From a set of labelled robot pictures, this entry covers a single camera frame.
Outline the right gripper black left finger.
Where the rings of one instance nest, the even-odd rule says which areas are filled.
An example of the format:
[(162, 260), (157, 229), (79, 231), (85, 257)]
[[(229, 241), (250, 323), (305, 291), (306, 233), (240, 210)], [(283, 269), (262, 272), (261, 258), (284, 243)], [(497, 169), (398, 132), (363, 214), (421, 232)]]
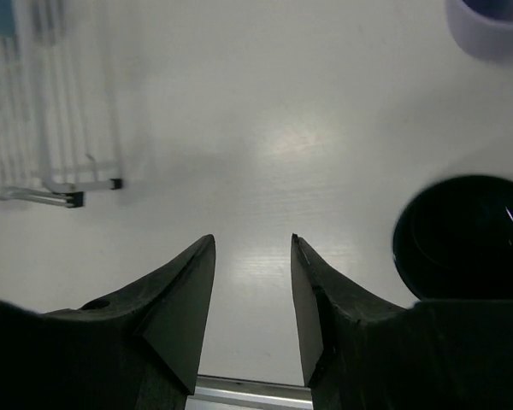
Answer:
[(46, 395), (192, 394), (215, 257), (215, 238), (205, 235), (116, 291), (43, 314)]

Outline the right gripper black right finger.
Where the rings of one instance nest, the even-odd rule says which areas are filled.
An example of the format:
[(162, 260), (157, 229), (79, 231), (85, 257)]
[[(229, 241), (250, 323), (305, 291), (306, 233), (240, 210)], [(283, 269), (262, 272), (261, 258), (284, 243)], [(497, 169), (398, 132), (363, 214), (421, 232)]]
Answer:
[(336, 271), (296, 234), (291, 243), (291, 277), (303, 378), (310, 388), (317, 386), (339, 354), (335, 320), (341, 314), (356, 325), (404, 311)]

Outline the dark green mug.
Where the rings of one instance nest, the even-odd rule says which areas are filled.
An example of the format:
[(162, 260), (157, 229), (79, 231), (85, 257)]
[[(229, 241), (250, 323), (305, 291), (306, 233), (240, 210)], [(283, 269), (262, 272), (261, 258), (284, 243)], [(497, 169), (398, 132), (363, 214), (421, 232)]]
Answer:
[(420, 300), (513, 300), (513, 181), (474, 174), (428, 186), (399, 215), (392, 258)]

